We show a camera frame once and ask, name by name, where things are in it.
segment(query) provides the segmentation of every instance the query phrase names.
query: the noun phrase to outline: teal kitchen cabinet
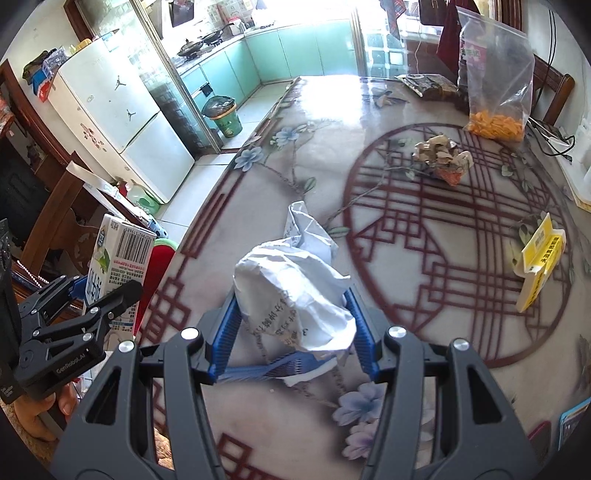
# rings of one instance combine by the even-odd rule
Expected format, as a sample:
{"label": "teal kitchen cabinet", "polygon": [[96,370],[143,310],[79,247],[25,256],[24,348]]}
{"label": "teal kitchen cabinet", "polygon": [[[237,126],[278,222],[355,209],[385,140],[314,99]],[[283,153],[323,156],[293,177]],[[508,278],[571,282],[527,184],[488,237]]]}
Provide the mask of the teal kitchen cabinet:
{"label": "teal kitchen cabinet", "polygon": [[353,33],[349,20],[323,22],[315,26],[316,43],[325,75],[357,75]]}
{"label": "teal kitchen cabinet", "polygon": [[251,51],[261,81],[271,82],[292,78],[277,31],[247,37],[246,44]]}
{"label": "teal kitchen cabinet", "polygon": [[278,32],[292,78],[323,74],[313,25],[283,28]]}
{"label": "teal kitchen cabinet", "polygon": [[244,101],[245,95],[223,50],[205,60],[201,68],[216,95],[232,97],[238,104]]}
{"label": "teal kitchen cabinet", "polygon": [[199,66],[183,74],[181,79],[191,95],[207,83],[205,75]]}
{"label": "teal kitchen cabinet", "polygon": [[[205,102],[207,102],[214,95],[215,95],[215,92],[212,92],[209,94],[209,97],[206,97],[203,94],[203,92],[196,92],[192,95],[192,97],[193,97],[193,100],[195,100],[195,105],[197,105],[197,108],[199,108],[199,111],[203,112],[203,105],[205,105]],[[217,129],[217,125],[215,124],[215,122],[213,120],[210,120],[205,115],[203,115],[203,118],[205,119],[205,123],[207,123],[207,126],[209,126],[209,128]]]}
{"label": "teal kitchen cabinet", "polygon": [[261,78],[246,42],[240,40],[230,45],[224,52],[242,88],[242,93],[248,98],[261,84]]}
{"label": "teal kitchen cabinet", "polygon": [[[197,108],[199,108],[199,111],[201,112],[203,110],[203,105],[205,105],[205,102],[207,102],[208,98],[211,98],[214,95],[214,93],[212,93],[209,97],[205,97],[205,95],[199,91],[199,89],[207,83],[207,79],[205,78],[201,67],[197,66],[193,70],[183,74],[181,79],[191,94],[191,97],[193,97],[193,100],[195,100]],[[205,115],[203,115],[203,117],[205,118],[209,128],[217,128],[213,121],[211,121]]]}

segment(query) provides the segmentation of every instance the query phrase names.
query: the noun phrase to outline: tiled floor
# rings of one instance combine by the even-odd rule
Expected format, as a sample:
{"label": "tiled floor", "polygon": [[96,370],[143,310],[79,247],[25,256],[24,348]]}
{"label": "tiled floor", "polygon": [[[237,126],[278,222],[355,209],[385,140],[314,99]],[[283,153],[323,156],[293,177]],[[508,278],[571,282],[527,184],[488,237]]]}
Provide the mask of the tiled floor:
{"label": "tiled floor", "polygon": [[209,192],[233,158],[234,154],[231,153],[206,155],[195,163],[173,199],[163,205],[156,215],[168,231],[169,238],[180,243]]}
{"label": "tiled floor", "polygon": [[243,130],[233,138],[222,136],[223,149],[240,148],[248,140],[256,126],[265,118],[265,115],[285,93],[285,89],[291,82],[271,83],[259,88],[239,109],[238,117],[242,122]]}
{"label": "tiled floor", "polygon": [[[244,105],[238,109],[242,132],[234,138],[223,138],[224,149],[240,148],[251,136],[256,126],[265,118],[279,98],[285,93],[290,82],[272,83],[259,88]],[[209,192],[220,179],[234,153],[206,155],[195,163],[183,184],[167,205],[156,215],[160,224],[168,231],[169,237],[180,242],[204,204]]]}

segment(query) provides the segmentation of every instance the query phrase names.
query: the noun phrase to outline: yellow box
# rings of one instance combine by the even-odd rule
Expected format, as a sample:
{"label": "yellow box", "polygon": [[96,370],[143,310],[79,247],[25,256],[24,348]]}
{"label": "yellow box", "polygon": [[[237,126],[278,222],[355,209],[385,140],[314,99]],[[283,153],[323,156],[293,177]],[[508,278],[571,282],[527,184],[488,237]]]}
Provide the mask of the yellow box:
{"label": "yellow box", "polygon": [[552,270],[560,261],[566,246],[566,233],[552,227],[550,214],[535,231],[521,251],[521,258],[514,267],[517,276],[525,279],[515,307],[519,312],[527,310],[540,294]]}

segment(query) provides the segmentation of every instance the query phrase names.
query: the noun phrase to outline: silver screw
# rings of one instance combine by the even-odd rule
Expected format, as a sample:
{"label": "silver screw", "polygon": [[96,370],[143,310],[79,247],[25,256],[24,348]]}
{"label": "silver screw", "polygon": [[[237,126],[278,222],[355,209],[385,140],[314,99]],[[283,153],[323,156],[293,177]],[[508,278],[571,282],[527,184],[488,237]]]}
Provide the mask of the silver screw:
{"label": "silver screw", "polygon": [[388,335],[394,338],[402,338],[406,335],[406,328],[404,327],[390,327],[388,329]]}
{"label": "silver screw", "polygon": [[135,344],[131,340],[126,340],[119,344],[119,351],[123,353],[130,352],[134,349]]}
{"label": "silver screw", "polygon": [[453,341],[453,347],[456,350],[459,350],[461,352],[465,352],[466,350],[468,350],[470,348],[470,344],[464,340],[463,338],[457,338]]}
{"label": "silver screw", "polygon": [[183,337],[185,340],[195,340],[197,337],[199,336],[199,330],[197,330],[196,328],[185,328],[182,332],[181,332],[181,337]]}

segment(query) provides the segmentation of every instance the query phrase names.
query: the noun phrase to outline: blue flower print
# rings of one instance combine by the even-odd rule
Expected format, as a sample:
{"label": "blue flower print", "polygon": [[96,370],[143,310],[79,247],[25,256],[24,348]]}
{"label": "blue flower print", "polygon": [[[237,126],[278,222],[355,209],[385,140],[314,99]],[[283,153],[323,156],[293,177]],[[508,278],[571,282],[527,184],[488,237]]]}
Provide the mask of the blue flower print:
{"label": "blue flower print", "polygon": [[283,127],[271,138],[271,145],[277,145],[278,148],[285,147],[289,142],[295,142],[300,134],[295,128]]}
{"label": "blue flower print", "polygon": [[355,460],[363,457],[367,458],[374,446],[375,432],[378,428],[378,422],[360,423],[351,428],[350,433],[345,442],[347,446],[342,454],[349,460]]}
{"label": "blue flower print", "polygon": [[234,169],[241,168],[242,171],[248,171],[256,162],[260,162],[265,158],[261,147],[254,147],[250,150],[243,150],[240,156],[236,159]]}
{"label": "blue flower print", "polygon": [[340,407],[333,413],[333,420],[340,426],[356,420],[376,420],[382,411],[385,392],[385,384],[369,382],[360,385],[357,392],[348,392],[339,398]]}

